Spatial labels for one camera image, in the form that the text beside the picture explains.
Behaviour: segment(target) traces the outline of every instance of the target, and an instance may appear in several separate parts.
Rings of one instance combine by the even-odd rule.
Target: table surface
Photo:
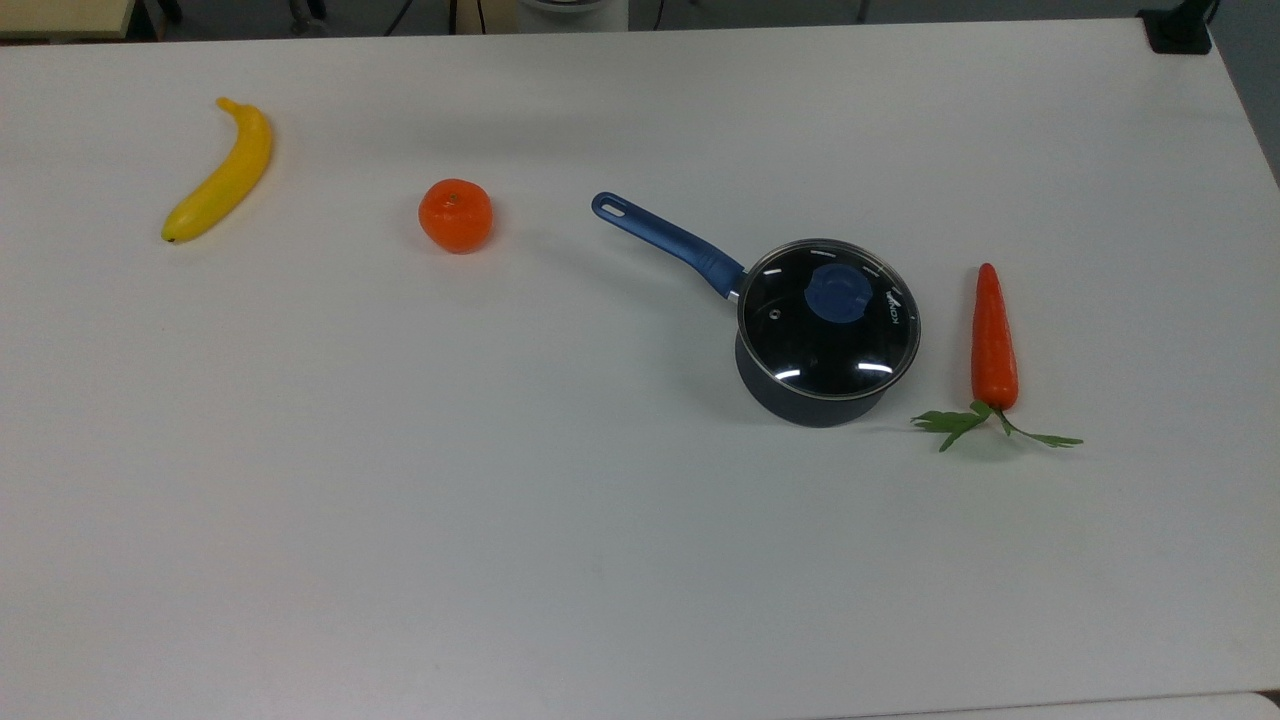
[[[1280,707],[1253,693],[1085,702],[936,712],[919,720],[1280,720]]]
[[[0,0],[0,37],[124,37],[134,0]]]
[[[0,715],[829,717],[1280,687],[1280,192],[1216,54],[1062,20],[0,49]],[[183,246],[233,140],[262,182]],[[438,179],[494,240],[421,233]],[[744,263],[920,304],[790,427]],[[946,454],[975,268],[1014,421]]]

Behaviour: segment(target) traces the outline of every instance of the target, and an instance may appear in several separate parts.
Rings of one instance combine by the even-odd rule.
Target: blue handle
[[[591,201],[591,210],[603,220],[689,263],[721,297],[737,292],[742,283],[742,265],[737,260],[639,205],[627,202],[612,192],[602,192]]]

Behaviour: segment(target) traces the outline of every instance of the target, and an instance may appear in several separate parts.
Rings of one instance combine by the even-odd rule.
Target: chair leg
[[[178,6],[178,0],[156,0],[160,9],[164,12],[164,17],[169,18],[170,23],[182,22],[182,8]]]

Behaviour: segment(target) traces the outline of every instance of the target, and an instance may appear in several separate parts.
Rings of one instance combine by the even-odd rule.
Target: banana
[[[223,164],[169,214],[160,231],[169,242],[187,242],[218,224],[253,190],[271,159],[271,123],[261,110],[225,97],[218,99],[218,106],[236,119],[236,145]]]

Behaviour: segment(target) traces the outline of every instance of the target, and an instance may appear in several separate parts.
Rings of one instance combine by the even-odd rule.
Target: black pot
[[[689,263],[737,302],[737,372],[774,415],[813,428],[867,413],[920,346],[920,319],[902,278],[838,240],[801,240],[750,270],[713,245],[617,195],[591,209],[604,220]]]

